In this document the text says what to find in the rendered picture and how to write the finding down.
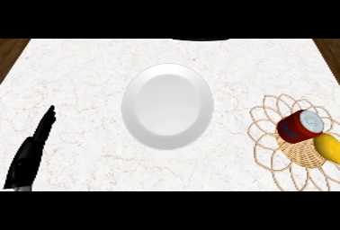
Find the woven wicker placemat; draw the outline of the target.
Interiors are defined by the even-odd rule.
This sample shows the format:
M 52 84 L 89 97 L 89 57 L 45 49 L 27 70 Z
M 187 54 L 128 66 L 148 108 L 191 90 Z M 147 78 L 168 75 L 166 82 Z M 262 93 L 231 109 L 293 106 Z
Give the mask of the woven wicker placemat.
M 292 144 L 280 136 L 280 121 L 301 110 L 321 116 L 324 132 L 340 140 L 340 122 L 324 107 L 284 93 L 265 95 L 262 103 L 247 110 L 255 163 L 268 171 L 270 184 L 281 191 L 340 191 L 340 164 L 320 155 L 312 139 Z

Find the white oval plate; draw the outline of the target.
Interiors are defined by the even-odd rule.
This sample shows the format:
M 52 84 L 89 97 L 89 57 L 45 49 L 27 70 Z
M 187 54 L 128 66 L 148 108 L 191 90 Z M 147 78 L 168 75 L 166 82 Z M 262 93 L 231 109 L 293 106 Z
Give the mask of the white oval plate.
M 215 112 L 213 94 L 187 66 L 162 64 L 132 80 L 122 104 L 125 126 L 145 146 L 173 150 L 203 135 Z

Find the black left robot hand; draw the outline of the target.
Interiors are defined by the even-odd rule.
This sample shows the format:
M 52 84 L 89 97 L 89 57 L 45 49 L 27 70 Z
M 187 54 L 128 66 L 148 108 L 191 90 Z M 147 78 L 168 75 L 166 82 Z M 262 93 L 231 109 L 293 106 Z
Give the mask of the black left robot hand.
M 6 174 L 5 190 L 33 190 L 33 182 L 40 168 L 46 140 L 55 121 L 55 106 L 51 106 L 39 122 L 33 136 L 26 138 L 15 154 Z

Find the red can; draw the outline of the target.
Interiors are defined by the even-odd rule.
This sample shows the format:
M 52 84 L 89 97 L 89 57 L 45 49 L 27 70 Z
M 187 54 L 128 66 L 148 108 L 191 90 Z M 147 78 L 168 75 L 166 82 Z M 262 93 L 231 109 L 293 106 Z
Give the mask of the red can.
M 281 139 L 296 144 L 318 137 L 324 131 L 321 116 L 308 110 L 301 110 L 284 118 L 277 125 Z

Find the yellow lemon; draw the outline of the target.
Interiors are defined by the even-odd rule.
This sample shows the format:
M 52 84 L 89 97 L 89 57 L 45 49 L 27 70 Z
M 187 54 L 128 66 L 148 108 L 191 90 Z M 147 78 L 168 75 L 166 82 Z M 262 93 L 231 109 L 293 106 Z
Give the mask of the yellow lemon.
M 340 164 L 340 141 L 327 133 L 314 138 L 314 146 L 320 155 L 336 164 Z

